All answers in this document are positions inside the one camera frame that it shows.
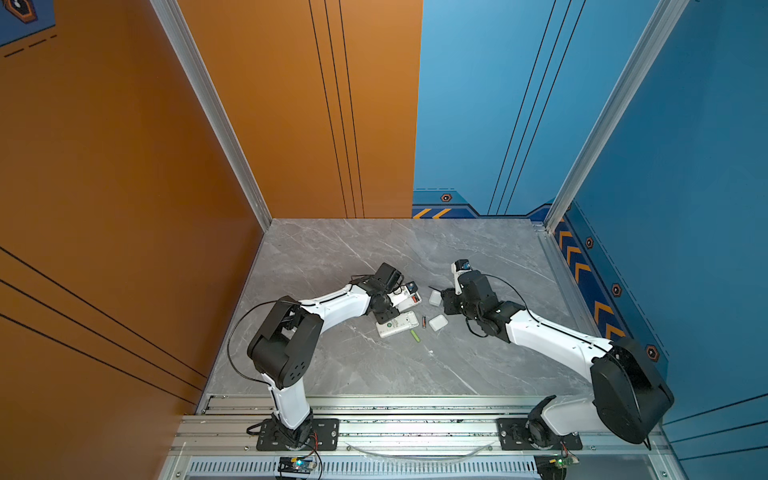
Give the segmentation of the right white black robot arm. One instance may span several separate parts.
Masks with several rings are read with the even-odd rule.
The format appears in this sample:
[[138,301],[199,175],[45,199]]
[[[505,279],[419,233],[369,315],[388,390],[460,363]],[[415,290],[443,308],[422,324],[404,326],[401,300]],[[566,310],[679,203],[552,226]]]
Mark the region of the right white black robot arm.
[[549,395],[529,412],[530,443],[549,449],[570,434],[610,432],[649,447],[651,431],[674,404],[674,395],[656,363],[635,340],[609,340],[545,319],[523,299],[502,301],[491,276],[465,259],[451,266],[452,287],[442,291],[444,311],[461,314],[480,327],[481,337],[536,351],[577,373],[591,385],[584,395]]

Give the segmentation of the white battery cover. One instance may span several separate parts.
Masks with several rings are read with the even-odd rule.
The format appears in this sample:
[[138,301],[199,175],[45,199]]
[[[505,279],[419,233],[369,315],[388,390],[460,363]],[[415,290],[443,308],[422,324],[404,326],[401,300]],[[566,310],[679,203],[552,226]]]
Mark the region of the white battery cover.
[[429,297],[429,304],[439,307],[442,304],[442,294],[440,291],[433,290]]
[[448,319],[440,314],[430,319],[428,325],[434,332],[438,332],[448,325]]

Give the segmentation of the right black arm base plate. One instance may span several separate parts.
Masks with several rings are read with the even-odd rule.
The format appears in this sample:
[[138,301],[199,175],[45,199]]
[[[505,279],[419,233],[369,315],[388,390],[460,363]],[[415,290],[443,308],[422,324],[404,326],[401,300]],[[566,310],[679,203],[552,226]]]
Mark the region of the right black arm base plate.
[[581,437],[576,433],[557,436],[542,421],[503,417],[496,420],[497,434],[504,451],[579,451]]

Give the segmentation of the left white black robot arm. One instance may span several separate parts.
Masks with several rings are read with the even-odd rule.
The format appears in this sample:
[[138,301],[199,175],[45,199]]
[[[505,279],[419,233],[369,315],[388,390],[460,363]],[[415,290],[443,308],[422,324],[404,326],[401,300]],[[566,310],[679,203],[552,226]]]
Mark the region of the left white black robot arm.
[[418,292],[393,266],[383,263],[372,274],[355,275],[340,289],[314,299],[288,295],[274,302],[247,356],[267,386],[275,410],[271,422],[291,449],[303,447],[312,436],[313,411],[303,383],[320,336],[347,320],[371,314],[385,324],[406,309]]

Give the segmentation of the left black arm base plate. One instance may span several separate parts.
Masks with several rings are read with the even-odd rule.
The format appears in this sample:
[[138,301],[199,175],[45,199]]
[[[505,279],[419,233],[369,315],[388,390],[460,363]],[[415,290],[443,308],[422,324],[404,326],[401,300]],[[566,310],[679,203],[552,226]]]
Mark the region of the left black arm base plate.
[[309,417],[297,429],[291,430],[275,418],[266,420],[259,428],[258,451],[288,451],[314,448],[320,452],[335,451],[339,440],[340,421],[336,418]]

